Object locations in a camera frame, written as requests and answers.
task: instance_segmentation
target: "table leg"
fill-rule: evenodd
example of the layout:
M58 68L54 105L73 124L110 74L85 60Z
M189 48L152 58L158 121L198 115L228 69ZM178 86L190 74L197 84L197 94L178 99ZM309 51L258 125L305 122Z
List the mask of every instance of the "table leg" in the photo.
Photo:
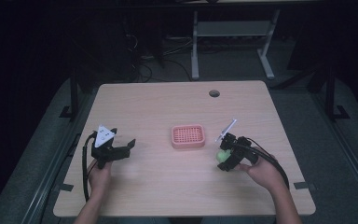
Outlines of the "table leg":
M262 49L257 50L258 57L260 58L260 61L263 65L264 71L265 71L268 79L275 78L275 76L272 72L271 66L269 65L269 60L267 59L267 51L269 50L269 43L271 42L272 36L274 34L274 30L275 30L275 26L277 24L279 14L280 14L280 10L279 9L275 10L272 20L269 24L268 31L267 31L266 43L264 44Z

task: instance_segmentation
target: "table top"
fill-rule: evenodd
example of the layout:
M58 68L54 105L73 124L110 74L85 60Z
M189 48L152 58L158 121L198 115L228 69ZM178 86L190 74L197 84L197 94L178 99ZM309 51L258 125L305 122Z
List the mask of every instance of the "table top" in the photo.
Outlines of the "table top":
M211 97L210 91L219 91ZM262 81L132 83L102 85L89 113L76 153L54 207L58 217L75 217L85 203L81 151L100 124L117 128L114 147L136 139L131 156L115 161L112 184L101 215L112 217L191 217L274 215L269 193L241 171L223 172L214 140L232 119L230 132L254 139L273 154L287 173L300 215L314 202L304 182L281 120ZM171 128L200 124L205 146L175 149ZM92 157L88 152L88 163Z

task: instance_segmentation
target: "dark background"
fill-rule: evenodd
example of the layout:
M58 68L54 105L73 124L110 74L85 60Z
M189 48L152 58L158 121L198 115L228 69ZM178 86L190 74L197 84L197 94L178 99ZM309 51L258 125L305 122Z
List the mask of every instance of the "dark background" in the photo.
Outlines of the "dark background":
M68 0L60 3L74 4ZM298 18L296 10L284 10L274 38L291 36L297 40L290 69L306 69L329 55L337 77L351 87L358 100L358 1L330 3L310 8L300 21L293 20ZM47 0L0 1L0 192L54 93L74 69L79 71L83 91L102 82L131 82L134 71L130 64L136 62L136 55L125 53L125 28L139 35L140 44L158 55L163 35L186 33L188 30L181 28L184 25L176 24L192 22L188 12L176 12L177 16L137 13L130 14L132 23L123 27L120 18L128 13L68 12ZM101 30L112 34L102 35ZM93 52L95 58L82 55L76 43ZM121 57L104 52L107 44ZM118 63L124 65L107 66L112 60L122 60ZM107 71L116 75L105 77Z

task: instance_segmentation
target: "pink container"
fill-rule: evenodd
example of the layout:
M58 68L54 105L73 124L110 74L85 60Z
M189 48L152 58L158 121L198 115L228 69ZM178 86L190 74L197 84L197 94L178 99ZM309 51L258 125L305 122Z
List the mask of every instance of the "pink container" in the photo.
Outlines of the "pink container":
M205 133L199 124L172 127L172 146L177 149L205 146Z

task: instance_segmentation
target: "gray carpet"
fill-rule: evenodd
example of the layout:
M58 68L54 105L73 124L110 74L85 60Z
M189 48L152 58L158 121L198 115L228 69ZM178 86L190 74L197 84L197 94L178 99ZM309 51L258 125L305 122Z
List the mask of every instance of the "gray carpet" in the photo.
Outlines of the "gray carpet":
M257 43L243 42L241 49L223 49L220 52L200 55L200 81L212 80L263 80L268 86L276 85L291 77L296 71L287 71L294 42L274 41L268 52L274 80L267 80L255 52ZM190 73L189 52L165 57L183 65ZM141 67L144 80L153 72L150 81L188 81L186 71L177 63L165 62L162 68L154 61ZM358 104L351 91L341 82L337 83L337 104L343 105L351 119L332 123L320 108L324 92L312 95L306 91L307 79L303 79L287 90L271 91L284 129L296 154L299 166L306 181L316 189L311 195L316 204L315 214L302 217L304 223L358 223L358 182L353 175L341 144L333 134L332 125L338 127L346 136L349 144L355 148L358 157ZM41 179L48 170L48 164L54 159L59 146L71 151L71 144L92 105L93 94L80 93L81 114L74 122L59 119L62 108L70 104L69 83L65 82L57 92L51 105L36 130L33 139L26 148L21 161L7 183L0 197L0 223L21 223L28 211ZM48 191L45 204L35 214L34 222L72 223L72 218L59 218L52 214L52 208L58 196L56 185L61 184L68 169L69 156L55 179L56 184ZM256 217L255 223L272 223L273 217ZM103 217L99 223L109 223L111 218Z

